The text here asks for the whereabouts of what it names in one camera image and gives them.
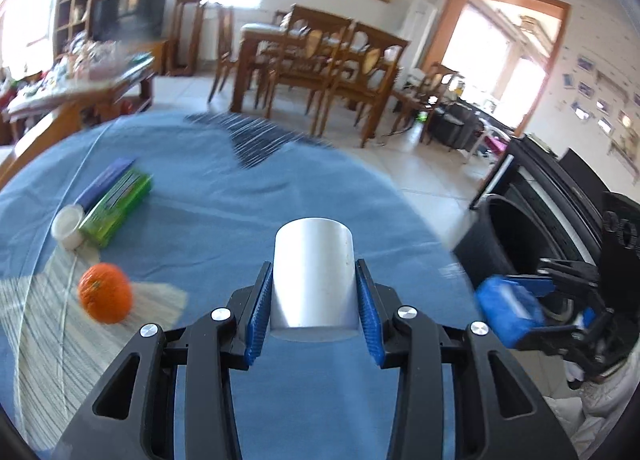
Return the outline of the blue tissue packet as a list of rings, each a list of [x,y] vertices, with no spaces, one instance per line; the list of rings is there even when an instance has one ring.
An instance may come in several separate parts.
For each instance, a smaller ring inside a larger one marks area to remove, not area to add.
[[[507,348],[537,328],[544,328],[544,311],[537,299],[515,280],[491,276],[475,291],[488,326]]]

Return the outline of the white paper cup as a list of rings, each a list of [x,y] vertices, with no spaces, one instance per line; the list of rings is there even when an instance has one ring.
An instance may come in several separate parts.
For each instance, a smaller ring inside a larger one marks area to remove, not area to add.
[[[307,217],[274,240],[270,333],[293,342],[336,342],[359,332],[352,232],[336,220]]]

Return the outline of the black trash bin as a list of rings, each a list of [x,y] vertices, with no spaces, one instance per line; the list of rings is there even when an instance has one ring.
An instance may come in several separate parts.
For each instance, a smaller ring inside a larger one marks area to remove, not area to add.
[[[555,291],[535,298],[547,324],[571,324],[593,299],[597,267],[568,260],[547,229],[513,201],[491,194],[477,206],[454,255],[474,291],[491,276],[548,275]]]

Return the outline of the orange fruit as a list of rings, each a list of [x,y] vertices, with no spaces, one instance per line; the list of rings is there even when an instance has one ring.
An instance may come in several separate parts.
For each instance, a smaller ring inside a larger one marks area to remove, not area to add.
[[[119,324],[134,305],[128,277],[113,264],[89,267],[78,282],[77,292],[81,307],[101,324]]]

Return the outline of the blue tablecloth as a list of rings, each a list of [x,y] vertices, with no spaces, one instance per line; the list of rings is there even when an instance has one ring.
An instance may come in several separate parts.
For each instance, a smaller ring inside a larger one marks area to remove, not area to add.
[[[152,176],[150,194],[108,246],[61,249],[50,234],[118,158]],[[382,173],[340,150],[242,116],[126,116],[66,138],[1,193],[1,402],[32,449],[49,458],[105,368],[148,322],[192,324],[252,284],[278,229],[325,217],[347,226],[373,279],[434,321],[478,317],[464,271]],[[78,300],[89,267],[128,277],[134,305],[119,324]]]

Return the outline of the green gum pack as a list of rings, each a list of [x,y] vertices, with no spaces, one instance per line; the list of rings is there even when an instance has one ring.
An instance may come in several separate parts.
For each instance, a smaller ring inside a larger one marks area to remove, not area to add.
[[[84,218],[79,226],[81,235],[105,248],[151,189],[152,176],[130,168]]]

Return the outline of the purple tube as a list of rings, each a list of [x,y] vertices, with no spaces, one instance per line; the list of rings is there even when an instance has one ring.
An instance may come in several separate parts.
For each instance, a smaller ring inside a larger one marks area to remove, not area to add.
[[[85,214],[89,213],[117,181],[134,165],[135,158],[118,158],[98,175],[76,198]]]

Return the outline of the small white cup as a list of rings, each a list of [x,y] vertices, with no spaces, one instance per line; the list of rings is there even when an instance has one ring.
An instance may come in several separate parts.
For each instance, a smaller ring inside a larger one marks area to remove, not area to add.
[[[70,204],[60,209],[51,225],[51,236],[63,249],[73,251],[84,242],[80,225],[85,211],[79,204]]]

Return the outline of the wooden dining chair near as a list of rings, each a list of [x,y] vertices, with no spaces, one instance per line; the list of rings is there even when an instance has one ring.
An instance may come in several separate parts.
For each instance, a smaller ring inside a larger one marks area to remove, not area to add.
[[[311,135],[323,135],[334,100],[343,98],[358,107],[355,124],[363,116],[367,118],[360,138],[360,147],[366,146],[375,135],[408,45],[409,41],[404,38],[356,21],[334,58],[334,68],[320,99],[320,110],[314,116]]]

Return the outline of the wooden dining chair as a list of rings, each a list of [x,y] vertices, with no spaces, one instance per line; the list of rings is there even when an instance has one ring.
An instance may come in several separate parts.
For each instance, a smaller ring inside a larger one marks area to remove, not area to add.
[[[334,68],[320,99],[320,110],[314,116],[311,135],[323,135],[334,100],[343,98],[358,107],[355,124],[363,116],[367,118],[360,138],[360,147],[366,146],[375,135],[408,45],[409,41],[404,38],[356,21],[334,58]]]
[[[283,38],[266,70],[265,117],[272,116],[280,85],[308,90],[305,113],[322,102],[334,75],[337,55],[352,25],[350,18],[294,4],[288,13]]]

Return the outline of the wooden side stand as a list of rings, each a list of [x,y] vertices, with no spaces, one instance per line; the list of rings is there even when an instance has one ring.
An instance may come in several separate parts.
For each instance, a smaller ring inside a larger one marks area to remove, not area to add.
[[[204,12],[203,0],[174,0],[167,53],[170,76],[193,76],[198,68]]]

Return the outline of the wooden dining chair far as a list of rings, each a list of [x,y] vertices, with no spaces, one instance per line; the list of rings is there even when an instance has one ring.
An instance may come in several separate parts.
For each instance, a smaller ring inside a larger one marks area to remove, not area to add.
[[[337,55],[352,25],[350,18],[294,4],[288,13],[283,38],[266,70],[265,117],[272,116],[280,85],[308,90],[305,113],[322,102],[334,75]]]

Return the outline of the wooden coffee table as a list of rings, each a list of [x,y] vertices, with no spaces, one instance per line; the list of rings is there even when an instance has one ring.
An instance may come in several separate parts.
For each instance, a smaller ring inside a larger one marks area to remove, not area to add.
[[[62,106],[88,110],[82,117],[89,123],[148,110],[153,102],[154,64],[150,53],[138,53],[129,58],[123,72],[106,80],[71,79],[48,87],[40,81],[23,88],[4,108],[2,118],[18,142],[46,114]]]

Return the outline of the black television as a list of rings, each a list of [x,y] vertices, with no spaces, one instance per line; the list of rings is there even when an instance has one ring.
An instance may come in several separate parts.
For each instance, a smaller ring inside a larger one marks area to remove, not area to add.
[[[153,41],[162,36],[166,0],[101,0],[93,7],[96,41]]]

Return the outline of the wooden bookshelf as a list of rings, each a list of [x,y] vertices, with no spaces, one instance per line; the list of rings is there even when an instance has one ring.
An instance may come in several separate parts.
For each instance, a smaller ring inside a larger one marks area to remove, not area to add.
[[[68,43],[79,33],[92,31],[94,5],[101,0],[58,0],[53,32],[53,55],[62,56]]]

